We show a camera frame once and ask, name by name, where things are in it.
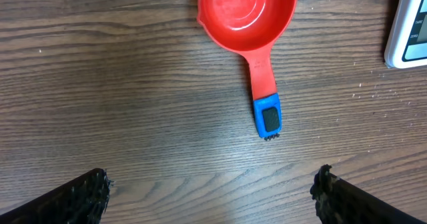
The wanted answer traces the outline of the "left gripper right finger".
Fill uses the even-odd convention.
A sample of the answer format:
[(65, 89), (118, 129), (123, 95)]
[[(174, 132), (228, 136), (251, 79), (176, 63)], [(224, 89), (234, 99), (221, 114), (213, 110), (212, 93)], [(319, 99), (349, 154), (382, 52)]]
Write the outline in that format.
[(310, 188), (322, 224), (426, 224), (330, 173), (331, 168), (321, 166)]

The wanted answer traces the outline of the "red measuring scoop blue handle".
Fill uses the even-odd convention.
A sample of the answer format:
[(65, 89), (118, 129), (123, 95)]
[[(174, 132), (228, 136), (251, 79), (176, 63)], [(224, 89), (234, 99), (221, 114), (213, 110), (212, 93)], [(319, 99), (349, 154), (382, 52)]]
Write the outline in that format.
[(282, 128), (280, 97), (271, 62), (298, 0), (197, 0), (197, 22), (220, 47), (248, 63), (258, 135), (268, 141)]

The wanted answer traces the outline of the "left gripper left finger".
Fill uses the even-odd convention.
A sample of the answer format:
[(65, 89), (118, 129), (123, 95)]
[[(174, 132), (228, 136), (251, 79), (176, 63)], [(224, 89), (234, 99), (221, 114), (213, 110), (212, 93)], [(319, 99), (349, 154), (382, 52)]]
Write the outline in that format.
[(109, 203), (111, 181), (100, 168), (1, 215), (1, 224), (98, 224)]

